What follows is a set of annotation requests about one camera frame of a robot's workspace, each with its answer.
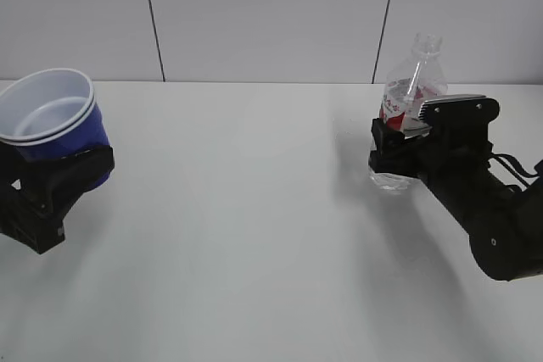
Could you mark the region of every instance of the plastic cup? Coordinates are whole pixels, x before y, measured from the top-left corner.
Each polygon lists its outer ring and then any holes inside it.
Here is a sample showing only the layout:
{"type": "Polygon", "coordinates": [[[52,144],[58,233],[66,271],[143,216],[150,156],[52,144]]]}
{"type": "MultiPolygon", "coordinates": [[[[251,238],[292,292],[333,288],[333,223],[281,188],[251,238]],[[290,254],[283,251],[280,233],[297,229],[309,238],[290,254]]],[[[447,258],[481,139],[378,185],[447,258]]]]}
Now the plastic cup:
{"type": "Polygon", "coordinates": [[[76,122],[94,100],[88,76],[56,68],[36,72],[0,93],[0,139],[28,142],[76,122]]]}
{"type": "Polygon", "coordinates": [[[109,146],[91,80],[76,70],[54,69],[6,88],[0,94],[0,142],[15,146],[28,162],[109,146]]]}

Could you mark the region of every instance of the cup rim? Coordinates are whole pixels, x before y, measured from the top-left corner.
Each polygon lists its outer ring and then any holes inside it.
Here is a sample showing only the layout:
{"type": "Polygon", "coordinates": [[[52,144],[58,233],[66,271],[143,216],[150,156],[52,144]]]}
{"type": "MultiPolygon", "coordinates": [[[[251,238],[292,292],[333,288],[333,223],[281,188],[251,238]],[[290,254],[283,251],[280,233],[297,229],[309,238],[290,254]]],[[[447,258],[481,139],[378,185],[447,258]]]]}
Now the cup rim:
{"type": "Polygon", "coordinates": [[[49,72],[58,72],[58,71],[63,71],[63,72],[69,71],[69,72],[78,74],[78,75],[82,76],[85,79],[85,81],[86,81],[86,83],[88,84],[88,87],[89,87],[89,96],[88,96],[87,100],[85,101],[85,104],[81,107],[81,109],[79,109],[79,111],[77,111],[76,114],[74,114],[71,118],[66,120],[63,124],[58,125],[58,126],[54,127],[53,129],[49,129],[48,131],[43,131],[41,133],[37,133],[37,134],[34,134],[34,135],[29,135],[29,136],[9,136],[9,135],[4,135],[3,133],[0,133],[0,140],[2,140],[3,142],[5,142],[7,144],[11,144],[11,143],[8,143],[8,142],[19,143],[19,142],[32,142],[32,141],[38,141],[38,140],[41,141],[44,138],[49,138],[51,136],[55,136],[59,132],[66,130],[68,127],[71,127],[75,122],[78,122],[79,119],[82,116],[84,116],[87,111],[90,110],[89,108],[91,107],[92,103],[95,102],[95,99],[96,99],[95,95],[94,95],[94,87],[92,86],[92,81],[88,77],[88,75],[86,75],[85,73],[83,73],[83,72],[81,72],[79,70],[75,70],[73,68],[51,68],[51,69],[48,69],[48,70],[41,70],[41,71],[34,72],[32,74],[29,74],[29,75],[15,81],[13,84],[9,85],[3,91],[1,91],[0,92],[0,102],[2,102],[2,97],[7,92],[12,90],[12,88],[14,88],[15,86],[20,85],[21,82],[28,81],[30,78],[32,78],[34,76],[43,75],[43,74],[49,73],[49,72]]]}
{"type": "Polygon", "coordinates": [[[96,107],[97,107],[96,98],[94,97],[92,99],[92,103],[91,103],[91,106],[89,107],[89,109],[85,112],[85,114],[83,114],[83,116],[81,118],[79,118],[77,120],[76,123],[73,123],[71,126],[67,127],[66,129],[63,129],[62,131],[59,131],[59,132],[55,133],[54,135],[50,135],[50,136],[44,137],[42,139],[35,139],[35,140],[26,141],[26,142],[16,142],[16,141],[13,141],[13,140],[4,139],[0,135],[0,142],[8,144],[10,146],[16,146],[16,147],[19,147],[19,148],[30,147],[30,146],[38,146],[38,145],[41,145],[41,144],[52,142],[54,140],[59,139],[60,137],[62,137],[64,135],[67,135],[68,133],[73,131],[75,128],[77,128],[81,123],[83,123],[90,116],[91,112],[96,107]]]}

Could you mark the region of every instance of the bottle label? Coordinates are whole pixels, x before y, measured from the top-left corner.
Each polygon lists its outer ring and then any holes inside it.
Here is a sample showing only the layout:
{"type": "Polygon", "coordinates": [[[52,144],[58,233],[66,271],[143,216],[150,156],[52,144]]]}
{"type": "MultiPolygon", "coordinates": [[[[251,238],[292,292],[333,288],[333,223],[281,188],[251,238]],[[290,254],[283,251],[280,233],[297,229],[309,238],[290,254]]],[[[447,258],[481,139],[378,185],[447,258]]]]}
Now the bottle label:
{"type": "Polygon", "coordinates": [[[409,96],[411,79],[390,82],[384,89],[379,118],[395,131],[414,132],[428,126],[418,119],[418,110],[425,99],[439,93],[430,86],[417,86],[415,95],[409,96]]]}

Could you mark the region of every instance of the white wall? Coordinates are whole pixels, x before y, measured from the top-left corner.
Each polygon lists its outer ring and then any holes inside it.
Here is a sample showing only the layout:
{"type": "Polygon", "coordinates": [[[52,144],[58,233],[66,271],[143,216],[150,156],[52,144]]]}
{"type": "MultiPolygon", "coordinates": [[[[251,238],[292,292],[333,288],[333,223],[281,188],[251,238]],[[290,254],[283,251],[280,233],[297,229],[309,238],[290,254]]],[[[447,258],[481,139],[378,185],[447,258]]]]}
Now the white wall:
{"type": "Polygon", "coordinates": [[[450,82],[543,83],[541,0],[392,0],[377,81],[409,53],[417,31],[444,37],[450,82]]]}
{"type": "Polygon", "coordinates": [[[153,0],[167,80],[370,82],[387,0],[153,0]]]}
{"type": "Polygon", "coordinates": [[[0,0],[0,78],[59,66],[160,80],[147,0],[0,0]]]}
{"type": "MultiPolygon", "coordinates": [[[[370,82],[387,0],[152,0],[169,81],[370,82]]],[[[540,0],[392,0],[376,81],[417,31],[451,82],[543,83],[540,0]]],[[[160,81],[148,0],[0,0],[0,79],[160,81]]]]}

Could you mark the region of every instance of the clear plastic bottle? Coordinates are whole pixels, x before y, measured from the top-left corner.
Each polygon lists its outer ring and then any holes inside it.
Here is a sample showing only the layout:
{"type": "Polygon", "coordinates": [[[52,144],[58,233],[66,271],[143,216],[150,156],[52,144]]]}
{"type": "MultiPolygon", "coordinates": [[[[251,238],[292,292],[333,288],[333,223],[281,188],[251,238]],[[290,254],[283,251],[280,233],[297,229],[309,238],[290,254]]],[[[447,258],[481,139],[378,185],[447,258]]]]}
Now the clear plastic bottle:
{"type": "MultiPolygon", "coordinates": [[[[407,137],[428,131],[428,127],[418,120],[422,102],[447,93],[447,82],[438,61],[441,41],[441,37],[418,33],[411,56],[387,76],[379,117],[407,137]]],[[[409,186],[408,177],[369,171],[373,182],[384,190],[399,192],[409,186]]]]}

